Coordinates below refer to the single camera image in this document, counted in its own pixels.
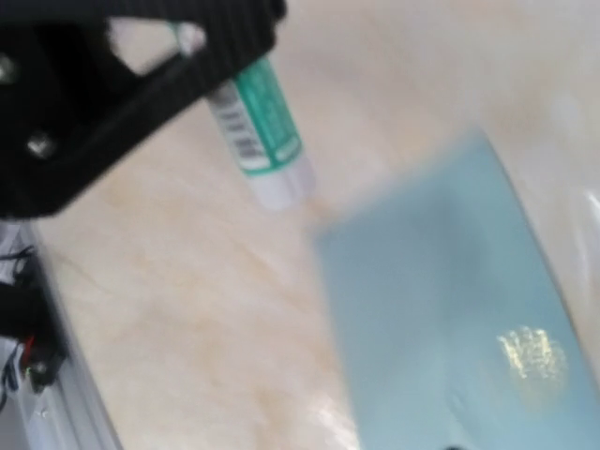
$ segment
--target black bracket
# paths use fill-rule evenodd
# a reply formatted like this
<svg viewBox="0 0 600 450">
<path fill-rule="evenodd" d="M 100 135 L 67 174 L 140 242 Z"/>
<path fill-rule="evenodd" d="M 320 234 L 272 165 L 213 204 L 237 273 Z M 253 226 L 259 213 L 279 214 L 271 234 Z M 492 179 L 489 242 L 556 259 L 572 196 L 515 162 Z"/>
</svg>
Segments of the black bracket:
<svg viewBox="0 0 600 450">
<path fill-rule="evenodd" d="M 36 392 L 54 383 L 67 355 L 60 321 L 45 288 L 44 273 L 35 254 L 25 260 L 17 284 L 0 283 L 0 336 L 23 344 L 17 366 L 21 377 L 27 374 Z"/>
<path fill-rule="evenodd" d="M 0 218 L 54 214 L 130 149 L 275 45 L 284 0 L 2 0 Z M 196 23 L 206 45 L 144 76 L 113 54 L 111 17 Z M 52 153 L 31 152 L 50 139 Z"/>
</svg>

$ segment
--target table surface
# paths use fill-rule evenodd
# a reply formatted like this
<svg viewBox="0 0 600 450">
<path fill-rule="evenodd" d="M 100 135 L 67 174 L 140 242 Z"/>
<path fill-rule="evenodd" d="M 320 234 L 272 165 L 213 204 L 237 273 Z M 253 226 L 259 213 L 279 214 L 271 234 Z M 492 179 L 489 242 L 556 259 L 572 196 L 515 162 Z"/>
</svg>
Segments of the table surface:
<svg viewBox="0 0 600 450">
<path fill-rule="evenodd" d="M 272 61 L 313 199 L 263 211 L 199 103 L 42 221 L 125 448 L 356 448 L 311 233 L 472 126 L 600 373 L 599 13 L 593 0 L 293 0 Z"/>
</svg>

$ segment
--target screw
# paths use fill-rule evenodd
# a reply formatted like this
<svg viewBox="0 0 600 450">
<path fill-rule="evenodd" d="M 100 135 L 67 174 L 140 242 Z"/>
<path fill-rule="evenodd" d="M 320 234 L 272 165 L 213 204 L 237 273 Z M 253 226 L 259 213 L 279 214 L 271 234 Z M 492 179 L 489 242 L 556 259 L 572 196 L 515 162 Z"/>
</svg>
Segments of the screw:
<svg viewBox="0 0 600 450">
<path fill-rule="evenodd" d="M 18 78 L 17 65 L 5 53 L 0 53 L 0 84 L 13 84 Z"/>
<path fill-rule="evenodd" d="M 46 370 L 48 370 L 46 365 L 42 362 L 35 363 L 33 366 L 31 366 L 31 369 L 33 369 L 35 372 L 37 372 L 40 375 L 46 373 Z"/>
<path fill-rule="evenodd" d="M 27 150 L 37 159 L 48 159 L 54 154 L 54 142 L 48 134 L 36 131 L 27 141 Z"/>
</svg>

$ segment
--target green label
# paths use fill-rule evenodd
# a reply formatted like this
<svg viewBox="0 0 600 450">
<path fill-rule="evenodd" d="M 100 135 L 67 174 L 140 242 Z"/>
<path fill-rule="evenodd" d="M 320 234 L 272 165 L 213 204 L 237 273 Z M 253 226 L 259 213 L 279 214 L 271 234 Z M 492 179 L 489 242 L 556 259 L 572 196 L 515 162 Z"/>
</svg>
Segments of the green label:
<svg viewBox="0 0 600 450">
<path fill-rule="evenodd" d="M 302 141 L 269 61 L 254 63 L 234 83 L 271 163 L 269 168 L 244 172 L 268 173 L 289 164 L 302 151 Z"/>
</svg>

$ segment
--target blue cardboard sheet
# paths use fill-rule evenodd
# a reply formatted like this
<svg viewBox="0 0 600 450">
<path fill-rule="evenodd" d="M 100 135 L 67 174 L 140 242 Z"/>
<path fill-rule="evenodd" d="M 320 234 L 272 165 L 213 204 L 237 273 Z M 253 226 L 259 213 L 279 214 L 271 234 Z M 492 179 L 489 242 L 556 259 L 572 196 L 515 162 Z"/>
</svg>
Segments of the blue cardboard sheet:
<svg viewBox="0 0 600 450">
<path fill-rule="evenodd" d="M 471 136 L 316 248 L 362 450 L 600 449 L 600 402 L 502 165 Z"/>
</svg>

